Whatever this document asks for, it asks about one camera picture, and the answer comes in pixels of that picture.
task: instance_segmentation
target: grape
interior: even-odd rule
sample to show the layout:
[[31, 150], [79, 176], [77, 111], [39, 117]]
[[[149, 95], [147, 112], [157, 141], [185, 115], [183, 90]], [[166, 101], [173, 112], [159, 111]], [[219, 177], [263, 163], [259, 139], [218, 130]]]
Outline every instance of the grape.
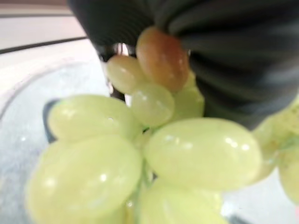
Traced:
[[170, 120], [174, 112], [174, 99], [162, 86], [143, 84], [133, 92], [131, 108], [143, 125], [155, 127]]
[[269, 144], [272, 139], [273, 119], [266, 119], [254, 131], [253, 136], [256, 138], [260, 146]]
[[202, 117], [204, 98], [196, 87], [183, 89], [174, 96], [175, 110], [171, 121]]
[[146, 81], [137, 59], [123, 55], [113, 56], [107, 62], [107, 76], [118, 91], [126, 94]]
[[117, 211], [103, 218], [97, 219], [95, 222], [92, 222], [90, 224], [127, 224], [125, 220], [126, 220], [126, 213], [125, 213], [124, 206], [122, 206]]
[[130, 140], [142, 126], [122, 101], [81, 95], [57, 103], [50, 112], [49, 126], [60, 140], [84, 140], [101, 134], [120, 134]]
[[201, 200], [205, 200], [211, 208], [220, 214], [222, 208], [222, 197], [220, 193], [203, 189], [196, 189], [194, 193], [200, 197]]
[[140, 35], [136, 54], [139, 63], [153, 82], [170, 91], [179, 91], [189, 73], [188, 55], [179, 40], [150, 27]]
[[279, 174], [286, 194], [299, 204], [299, 137], [294, 137], [281, 151]]
[[140, 224], [227, 224], [204, 198], [156, 180], [140, 197]]
[[273, 136], [273, 119], [264, 121], [253, 131], [254, 137], [261, 146], [263, 163], [260, 171], [250, 183], [256, 183], [268, 177], [277, 165], [276, 156], [279, 144]]
[[126, 224], [134, 224], [135, 223], [135, 202], [134, 200], [130, 199], [126, 203]]
[[136, 148], [143, 150], [144, 146], [150, 140], [152, 135], [153, 135], [153, 130], [151, 129], [147, 130], [144, 133], [139, 134], [134, 141]]
[[198, 118], [158, 130], [144, 155], [161, 178], [185, 187], [232, 190], [249, 183], [262, 164], [252, 134], [232, 121]]
[[277, 143], [283, 143], [291, 135], [299, 135], [299, 97], [286, 109], [273, 116], [273, 135]]
[[184, 89], [192, 88], [196, 86], [195, 74], [193, 71], [189, 71], [188, 79], [184, 85]]
[[57, 146], [47, 151], [27, 187], [27, 208], [38, 223], [105, 217], [135, 189], [142, 158], [125, 138], [84, 140], [62, 147], [59, 156]]
[[278, 146], [274, 142], [269, 143], [266, 146], [261, 147], [263, 162], [262, 166], [250, 183], [256, 183], [268, 177], [274, 168], [277, 166], [277, 154]]

